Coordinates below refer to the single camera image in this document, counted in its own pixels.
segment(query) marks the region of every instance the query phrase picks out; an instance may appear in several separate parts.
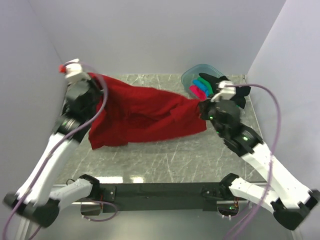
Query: white wall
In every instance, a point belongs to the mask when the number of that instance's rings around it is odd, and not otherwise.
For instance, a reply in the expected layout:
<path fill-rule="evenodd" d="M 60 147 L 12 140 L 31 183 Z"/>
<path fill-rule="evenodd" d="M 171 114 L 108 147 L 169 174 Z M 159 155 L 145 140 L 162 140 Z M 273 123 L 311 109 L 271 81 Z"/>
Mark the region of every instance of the white wall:
<path fill-rule="evenodd" d="M 282 110 L 277 158 L 304 184 L 320 189 L 320 1 L 287 0 L 248 73 L 250 83 L 269 87 Z M 262 90 L 252 102 L 268 143 L 275 134 L 275 107 Z M 318 240 L 320 207 L 301 226 Z"/>
<path fill-rule="evenodd" d="M 29 0 L 63 61 L 104 74 L 246 74 L 285 0 Z"/>
<path fill-rule="evenodd" d="M 58 73 L 58 55 L 26 0 L 1 1 L 0 33 L 2 202 L 6 193 L 18 190 L 38 162 L 66 85 Z M 1 232 L 8 215 L 1 203 Z"/>

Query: black cable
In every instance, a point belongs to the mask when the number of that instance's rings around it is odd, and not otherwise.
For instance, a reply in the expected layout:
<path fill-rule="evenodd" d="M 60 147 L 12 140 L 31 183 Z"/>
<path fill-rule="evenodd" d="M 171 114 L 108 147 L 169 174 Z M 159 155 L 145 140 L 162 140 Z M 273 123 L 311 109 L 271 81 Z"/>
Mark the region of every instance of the black cable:
<path fill-rule="evenodd" d="M 68 186 L 68 182 L 69 181 L 72 181 L 72 182 L 75 182 L 76 180 L 73 180 L 72 178 L 69 178 L 66 182 L 65 182 L 65 184 Z"/>

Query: blue cloth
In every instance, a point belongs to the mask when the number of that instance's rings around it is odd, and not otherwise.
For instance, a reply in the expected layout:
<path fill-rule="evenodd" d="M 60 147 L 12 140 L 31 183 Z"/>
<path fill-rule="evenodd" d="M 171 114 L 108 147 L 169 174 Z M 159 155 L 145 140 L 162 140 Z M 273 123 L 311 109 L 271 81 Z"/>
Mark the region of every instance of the blue cloth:
<path fill-rule="evenodd" d="M 195 80 L 193 80 L 192 81 L 192 83 L 194 84 L 194 85 L 196 85 L 199 89 L 201 89 L 204 93 L 205 93 L 205 95 L 208 97 L 209 96 L 209 90 L 208 90 L 208 88 L 206 87 L 206 85 L 204 85 L 202 82 L 200 82 L 198 79 L 195 79 Z"/>

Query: marble tabletop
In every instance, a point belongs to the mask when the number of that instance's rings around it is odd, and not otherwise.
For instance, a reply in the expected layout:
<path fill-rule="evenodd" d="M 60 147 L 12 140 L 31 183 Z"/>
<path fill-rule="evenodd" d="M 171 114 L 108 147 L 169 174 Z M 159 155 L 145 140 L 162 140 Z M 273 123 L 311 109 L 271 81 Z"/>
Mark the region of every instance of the marble tabletop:
<path fill-rule="evenodd" d="M 182 94 L 184 91 L 179 74 L 129 74 L 112 76 L 134 86 L 153 87 Z M 243 75 L 228 78 L 244 83 Z M 242 122 L 260 133 L 250 98 L 242 113 Z M 211 124 L 207 130 L 178 139 L 130 143 L 121 147 L 102 147 L 92 150 L 85 137 L 67 161 L 56 184 L 89 174 L 102 183 L 191 183 L 219 182 L 234 173 L 250 182 L 264 179 L 248 163 L 231 152 Z"/>

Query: teal plastic bin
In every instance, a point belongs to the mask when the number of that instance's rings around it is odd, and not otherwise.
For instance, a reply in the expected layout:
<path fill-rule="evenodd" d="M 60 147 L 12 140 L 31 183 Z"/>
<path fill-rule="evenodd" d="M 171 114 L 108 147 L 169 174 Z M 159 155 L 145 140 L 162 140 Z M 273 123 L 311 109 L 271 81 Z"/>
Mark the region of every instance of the teal plastic bin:
<path fill-rule="evenodd" d="M 210 66 L 208 64 L 199 64 L 197 66 L 194 66 L 190 68 L 188 71 L 186 71 L 181 76 L 181 83 L 184 87 L 184 90 L 190 94 L 193 98 L 197 98 L 190 90 L 189 87 L 193 85 L 192 81 L 194 79 L 197 79 L 199 77 L 200 73 L 204 74 L 210 74 L 212 76 L 215 76 L 217 78 L 220 78 L 223 76 L 221 72 L 219 72 L 217 69 L 215 69 L 213 66 Z"/>

